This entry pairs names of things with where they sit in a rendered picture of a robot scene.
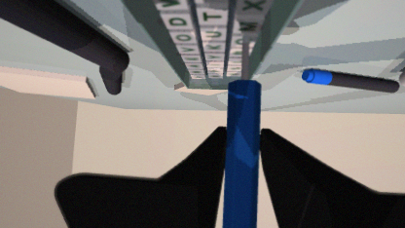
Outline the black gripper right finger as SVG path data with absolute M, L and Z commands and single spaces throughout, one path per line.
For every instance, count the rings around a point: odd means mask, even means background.
M 405 228 L 405 193 L 372 190 L 271 129 L 260 153 L 278 228 Z

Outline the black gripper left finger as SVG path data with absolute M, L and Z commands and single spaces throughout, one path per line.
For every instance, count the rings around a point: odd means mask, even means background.
M 55 186 L 55 201 L 68 228 L 215 228 L 226 146 L 219 126 L 158 178 L 75 173 Z

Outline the pale peach flat rectangular slab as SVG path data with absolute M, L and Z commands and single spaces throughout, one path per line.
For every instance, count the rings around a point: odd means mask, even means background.
M 94 98 L 87 77 L 0 66 L 0 86 L 19 93 Z

